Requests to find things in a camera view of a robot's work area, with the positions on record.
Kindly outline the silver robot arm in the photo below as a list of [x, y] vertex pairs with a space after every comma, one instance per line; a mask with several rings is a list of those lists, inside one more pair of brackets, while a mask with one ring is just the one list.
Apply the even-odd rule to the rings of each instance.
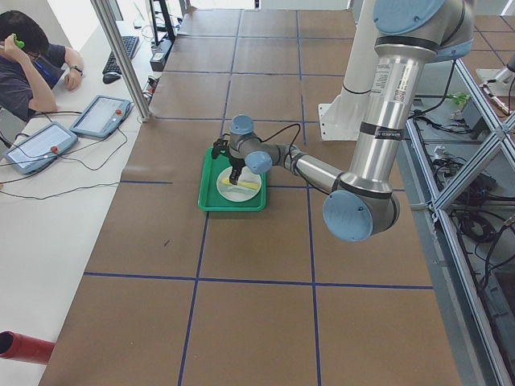
[[376, 1], [362, 14], [373, 33], [370, 47], [378, 56], [360, 123], [356, 148], [343, 172], [293, 145], [269, 145], [253, 131], [250, 117], [239, 115], [230, 126], [226, 154], [236, 186], [243, 168], [261, 175], [283, 166], [327, 193], [323, 220], [344, 241], [363, 241], [391, 228], [399, 202], [389, 184], [415, 91], [428, 63], [454, 60], [470, 52], [476, 16], [473, 1]]

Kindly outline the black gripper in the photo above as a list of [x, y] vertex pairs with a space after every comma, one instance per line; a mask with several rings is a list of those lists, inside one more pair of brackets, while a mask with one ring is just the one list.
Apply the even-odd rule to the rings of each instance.
[[231, 173], [229, 175], [229, 182], [232, 185], [237, 185], [238, 183], [238, 172], [241, 172], [244, 167], [244, 160], [241, 158], [230, 158], [229, 163], [232, 167]]

